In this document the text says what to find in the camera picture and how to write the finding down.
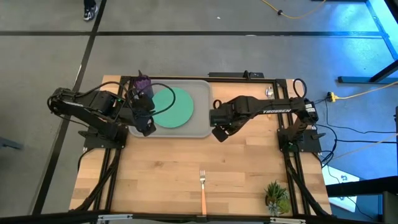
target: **concrete floor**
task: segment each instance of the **concrete floor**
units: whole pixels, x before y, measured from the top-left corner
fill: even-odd
[[[273,3],[293,16],[318,4],[308,0]],[[398,35],[392,32],[398,30],[396,24],[382,13],[385,6],[372,3],[398,47]],[[84,22],[82,13],[81,0],[0,0],[0,31],[91,30],[94,22]],[[260,0],[113,0],[106,3],[99,30],[377,31],[377,27],[363,3],[328,2],[310,17],[290,20],[278,17]],[[1,100],[0,136],[24,144],[20,151],[0,149],[0,217],[31,211],[60,123],[49,113],[45,101],[57,87],[73,86],[87,41],[88,36],[0,36],[0,93],[9,96]],[[317,100],[328,91],[345,96],[377,87],[342,85],[335,80],[341,75],[372,76],[391,62],[388,48],[378,37],[97,37],[81,91],[98,85],[103,75],[135,75],[138,69],[148,75],[203,77],[208,72],[251,70],[269,78],[303,78],[307,96]],[[329,119],[332,124],[360,130],[395,131],[392,115],[396,106],[394,86],[330,105]],[[318,112],[319,123],[325,124],[323,104]],[[45,213],[68,209],[83,145],[78,130],[80,126],[69,125]],[[322,148],[330,150],[333,136],[325,132]],[[341,139],[379,140],[388,136],[343,129],[336,132]],[[336,155],[362,145],[339,143]],[[330,165],[365,179],[396,175],[396,147],[379,145]]]

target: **round green plate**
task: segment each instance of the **round green plate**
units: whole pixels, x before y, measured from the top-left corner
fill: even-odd
[[[193,114],[193,100],[188,92],[181,88],[172,88],[175,93],[174,105],[154,116],[154,121],[164,128],[176,128],[185,124]],[[165,88],[160,90],[152,98],[155,104],[155,111],[165,109],[173,102],[173,93]]]

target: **shoe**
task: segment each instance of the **shoe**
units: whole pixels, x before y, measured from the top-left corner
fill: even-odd
[[[95,14],[98,12],[98,6],[95,5],[91,9],[85,9],[85,15],[83,16],[83,19],[85,21],[91,21],[95,18]]]

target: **wooden table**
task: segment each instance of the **wooden table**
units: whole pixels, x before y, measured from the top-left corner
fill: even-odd
[[[103,82],[118,82],[120,78],[107,75]],[[287,83],[289,96],[295,96],[292,80]],[[221,101],[238,95],[265,99],[265,90],[270,86],[213,82],[210,85],[213,98]],[[107,85],[102,90],[117,93],[118,86]],[[268,114],[256,116],[223,143],[213,135],[182,139],[137,138],[129,134],[121,153],[111,211],[200,214],[199,170],[205,169],[209,215],[269,215],[264,188],[275,180],[287,187],[285,164],[277,142],[278,127],[277,116]],[[97,184],[103,156],[104,149],[95,149],[83,158],[70,208],[79,206]],[[331,213],[319,161],[310,153],[301,153],[301,160],[307,188],[322,208]],[[107,192],[105,186],[100,208],[104,208]],[[298,210],[303,213],[297,186],[295,192]]]

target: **potted plant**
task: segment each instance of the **potted plant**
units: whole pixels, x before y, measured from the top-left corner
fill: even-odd
[[[268,185],[266,192],[266,205],[271,216],[278,217],[290,211],[290,200],[286,188],[281,187],[275,181]]]

